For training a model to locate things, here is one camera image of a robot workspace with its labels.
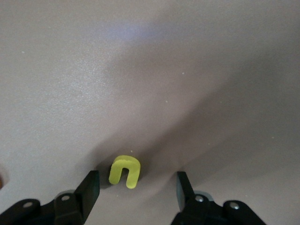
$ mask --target yellow foam piece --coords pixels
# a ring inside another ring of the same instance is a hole
[[[109,174],[109,182],[111,184],[118,184],[124,168],[129,170],[126,187],[133,189],[136,187],[140,176],[141,164],[132,156],[118,156],[115,158]]]

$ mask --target gray surface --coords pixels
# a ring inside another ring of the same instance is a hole
[[[175,172],[299,224],[300,1],[1,1],[0,212],[120,154],[87,221],[169,224]]]

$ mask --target u-shaped object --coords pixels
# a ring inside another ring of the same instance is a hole
[[[133,189],[136,187],[139,179],[141,164],[132,156],[118,156],[115,158],[109,174],[109,182],[111,184],[118,184],[124,168],[129,170],[126,187]]]

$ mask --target beige backdrop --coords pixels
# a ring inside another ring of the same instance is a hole
[[[0,212],[118,155],[87,225],[168,225],[175,172],[269,225],[300,218],[300,1],[0,1]]]

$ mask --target silver screw head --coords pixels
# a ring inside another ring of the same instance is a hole
[[[27,203],[25,203],[25,204],[23,205],[23,208],[28,208],[28,207],[30,207],[30,206],[32,206],[32,205],[33,205],[32,202],[27,202]]]
[[[62,198],[61,198],[62,201],[67,201],[69,199],[70,199],[70,196],[68,196],[68,195],[62,196]]]
[[[229,205],[230,205],[231,208],[233,208],[235,210],[238,210],[240,208],[239,205],[235,202],[231,202]]]
[[[196,199],[197,202],[200,202],[200,203],[204,201],[204,199],[201,195],[196,195],[195,199]]]

